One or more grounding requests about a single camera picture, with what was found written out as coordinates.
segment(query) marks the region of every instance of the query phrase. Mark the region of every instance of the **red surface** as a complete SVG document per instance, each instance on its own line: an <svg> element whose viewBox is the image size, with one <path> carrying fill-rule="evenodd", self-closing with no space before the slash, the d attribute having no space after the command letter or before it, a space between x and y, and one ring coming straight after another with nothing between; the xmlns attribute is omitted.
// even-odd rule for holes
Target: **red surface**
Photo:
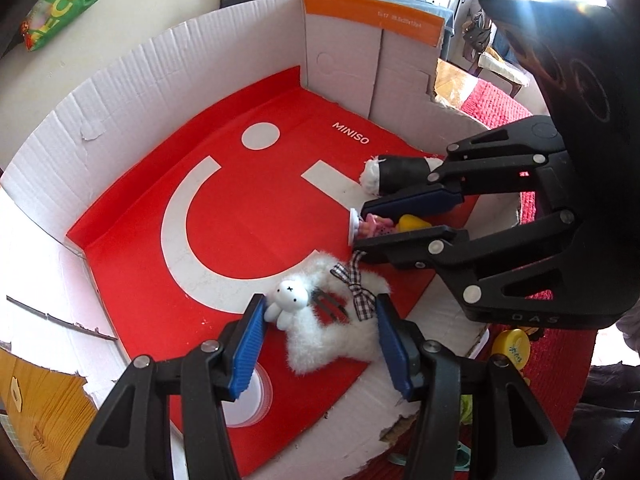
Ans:
<svg viewBox="0 0 640 480"><path fill-rule="evenodd" d="M498 128L530 116L525 107L482 79L478 80L476 88L460 109L489 128ZM531 221L534 214L534 194L523 193L522 221ZM506 328L492 326L492 339ZM545 336L531 346L531 355L524 373L531 380L531 390L561 436L566 434L574 407L582 395L591 365L595 337L595 331L546 330ZM404 468L391 464L386 456L392 452L408 453L412 429L385 454L373 459L367 468L351 477L351 480L401 479ZM461 440L469 443L469 428L462 429ZM456 473L454 478L463 480L467 476L467 473Z"/></svg>
<svg viewBox="0 0 640 480"><path fill-rule="evenodd" d="M210 155L222 168L207 180L187 216L190 246L210 269L233 278L257 278L288 269L313 249L348 259L348 212L300 175L323 160L357 181L373 155L417 155L402 140L335 104L301 89L298 69L259 82L193 118L119 179L69 231L86 253L98 290L130 356L181 356L215 338L227 314L192 300L174 282L160 246L164 210L187 173ZM264 96L270 96L265 102ZM241 135L271 122L280 139L250 151ZM370 139L362 144L333 128L346 124ZM474 200L444 221L461 227ZM376 267L390 282L403 315L432 272ZM285 361L284 334L270 330L259 359L273 383L266 417L229 431L242 475L254 470L318 420L366 367L339 360L295 377ZM180 404L172 399L180 426Z"/></svg>

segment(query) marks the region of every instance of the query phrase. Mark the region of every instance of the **gray tablecloth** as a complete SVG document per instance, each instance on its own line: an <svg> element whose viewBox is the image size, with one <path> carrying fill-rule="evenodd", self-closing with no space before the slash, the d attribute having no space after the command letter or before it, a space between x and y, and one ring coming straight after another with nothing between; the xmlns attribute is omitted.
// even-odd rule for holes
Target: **gray tablecloth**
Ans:
<svg viewBox="0 0 640 480"><path fill-rule="evenodd" d="M223 7L230 7L232 5L242 4L244 2L250 2L251 0L220 0L220 9ZM453 36L453 10L447 9L446 7L438 7L433 4L429 4L427 2L422 2L420 0L383 0L386 2L392 2L395 4L401 4L407 7L413 7L414 9L423 10L424 12L428 12L430 14L435 14L436 16L441 16L444 18L444 38L442 40L442 49L440 51L440 58L447 60L447 55L449 53L449 43L451 41L451 37Z"/></svg>

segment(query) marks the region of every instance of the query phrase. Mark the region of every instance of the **orange strip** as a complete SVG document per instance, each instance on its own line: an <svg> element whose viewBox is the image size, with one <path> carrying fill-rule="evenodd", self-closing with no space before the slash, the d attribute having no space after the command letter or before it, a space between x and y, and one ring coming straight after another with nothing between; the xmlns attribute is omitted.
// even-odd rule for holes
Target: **orange strip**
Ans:
<svg viewBox="0 0 640 480"><path fill-rule="evenodd" d="M391 30L431 46L438 46L444 18L381 0L303 0L307 14L333 16Z"/></svg>

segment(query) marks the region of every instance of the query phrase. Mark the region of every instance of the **blue gripper pad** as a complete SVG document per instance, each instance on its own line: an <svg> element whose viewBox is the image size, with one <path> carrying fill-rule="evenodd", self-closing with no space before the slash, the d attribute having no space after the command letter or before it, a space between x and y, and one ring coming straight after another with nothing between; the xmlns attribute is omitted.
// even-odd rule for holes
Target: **blue gripper pad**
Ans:
<svg viewBox="0 0 640 480"><path fill-rule="evenodd" d="M424 386L424 375L420 351L411 332L418 334L418 338L424 338L415 323L400 319L388 294L376 297L376 313L380 348L394 388L409 402L418 400L418 390Z"/></svg>
<svg viewBox="0 0 640 480"><path fill-rule="evenodd" d="M420 185L365 202L360 216L365 218L367 214L372 213L398 222L402 215L411 214L419 217L438 215L451 211L463 202L464 197L461 193L451 192L444 186Z"/></svg>
<svg viewBox="0 0 640 480"><path fill-rule="evenodd" d="M267 300L263 294L254 294L235 325L228 342L223 343L223 355L228 373L228 396L236 400L249 387L255 363L267 332L264 310Z"/></svg>

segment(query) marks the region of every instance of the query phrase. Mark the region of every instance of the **white curved line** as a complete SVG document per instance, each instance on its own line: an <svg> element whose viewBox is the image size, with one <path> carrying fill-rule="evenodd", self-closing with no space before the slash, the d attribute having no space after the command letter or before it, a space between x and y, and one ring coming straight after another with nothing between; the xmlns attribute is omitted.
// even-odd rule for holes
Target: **white curved line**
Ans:
<svg viewBox="0 0 640 480"><path fill-rule="evenodd" d="M204 266L189 245L187 213L200 186L220 168L208 156L178 185L164 211L160 245L169 273L188 296L215 310L242 314L253 294L268 292L286 275L303 267L315 251L302 262L279 274L250 280L223 276Z"/></svg>

